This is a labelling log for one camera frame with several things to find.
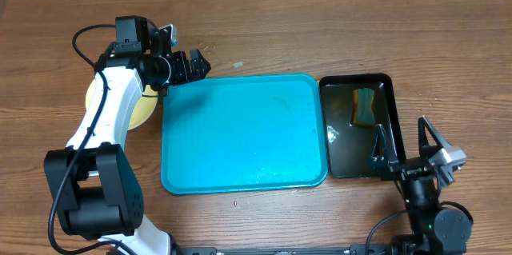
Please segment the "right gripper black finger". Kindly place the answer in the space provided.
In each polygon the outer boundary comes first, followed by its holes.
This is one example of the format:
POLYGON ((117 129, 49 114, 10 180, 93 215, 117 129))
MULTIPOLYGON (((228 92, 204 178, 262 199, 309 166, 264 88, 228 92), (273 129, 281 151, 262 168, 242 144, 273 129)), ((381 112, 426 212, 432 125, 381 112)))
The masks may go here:
POLYGON ((374 127, 374 146, 370 154, 370 167, 373 169, 397 169, 398 156, 382 124, 374 127))
POLYGON ((422 159, 433 157, 441 148, 452 145, 434 128, 427 117, 418 119, 418 149, 422 159))

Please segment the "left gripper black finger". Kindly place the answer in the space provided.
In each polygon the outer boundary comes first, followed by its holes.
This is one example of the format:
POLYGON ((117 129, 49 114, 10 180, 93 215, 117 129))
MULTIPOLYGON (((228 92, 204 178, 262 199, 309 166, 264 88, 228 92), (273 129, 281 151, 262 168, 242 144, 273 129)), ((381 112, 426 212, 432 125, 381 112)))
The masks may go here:
POLYGON ((201 61, 197 58, 190 60, 190 81, 196 82, 202 78, 201 61))
POLYGON ((202 56, 201 52, 198 49, 190 51, 190 60, 191 59, 199 59, 201 61, 202 67, 202 78, 204 78, 210 71, 211 65, 210 63, 202 56))

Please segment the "yellow plate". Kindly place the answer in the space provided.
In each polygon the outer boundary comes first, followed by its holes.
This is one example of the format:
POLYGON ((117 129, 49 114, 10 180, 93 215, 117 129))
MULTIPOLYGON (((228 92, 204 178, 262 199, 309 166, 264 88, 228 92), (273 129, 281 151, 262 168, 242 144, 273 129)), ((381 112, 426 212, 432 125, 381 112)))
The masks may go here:
POLYGON ((146 85, 142 97, 138 100, 131 115, 128 130, 135 129, 147 121, 154 112, 158 102, 158 93, 146 85))

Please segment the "green yellow sponge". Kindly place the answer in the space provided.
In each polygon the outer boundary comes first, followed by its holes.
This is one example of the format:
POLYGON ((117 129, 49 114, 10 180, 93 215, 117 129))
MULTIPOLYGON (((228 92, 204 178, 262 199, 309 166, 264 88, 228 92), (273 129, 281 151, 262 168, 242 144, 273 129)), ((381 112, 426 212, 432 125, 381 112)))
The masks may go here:
POLYGON ((376 124, 374 115, 374 95, 371 88, 353 91, 353 112, 351 124, 357 127, 372 127, 376 124))

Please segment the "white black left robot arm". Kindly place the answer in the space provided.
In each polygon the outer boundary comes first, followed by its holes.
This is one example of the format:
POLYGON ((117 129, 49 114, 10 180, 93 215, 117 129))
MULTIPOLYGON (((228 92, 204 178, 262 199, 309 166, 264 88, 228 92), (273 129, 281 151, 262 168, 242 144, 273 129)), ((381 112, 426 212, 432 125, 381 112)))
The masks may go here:
POLYGON ((48 239, 58 253, 68 252, 57 243, 58 222, 65 234, 90 242, 77 254, 106 245, 117 254, 180 254, 175 239, 144 214, 142 188, 125 154, 126 135, 146 88, 166 93, 204 79, 211 66, 199 50, 172 50, 177 39, 171 24, 158 27, 129 16, 117 18, 112 28, 115 40, 96 61, 86 59, 95 87, 80 126, 65 148, 44 159, 53 198, 48 239))

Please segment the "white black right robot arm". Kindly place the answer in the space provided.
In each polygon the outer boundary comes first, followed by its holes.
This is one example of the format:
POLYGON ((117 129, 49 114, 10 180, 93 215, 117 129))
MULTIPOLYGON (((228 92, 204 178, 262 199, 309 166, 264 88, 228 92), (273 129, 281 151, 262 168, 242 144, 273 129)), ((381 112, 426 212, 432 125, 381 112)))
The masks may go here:
POLYGON ((369 232, 365 254, 464 254, 474 218, 463 205, 441 201, 442 189, 454 183, 454 172, 465 164, 464 151, 451 145, 426 117, 418 119, 419 156, 400 161, 384 127, 374 127, 370 165, 391 180, 405 209, 383 218, 369 232), (406 215, 411 233, 394 236, 388 245, 372 245, 371 239, 387 222, 406 215))

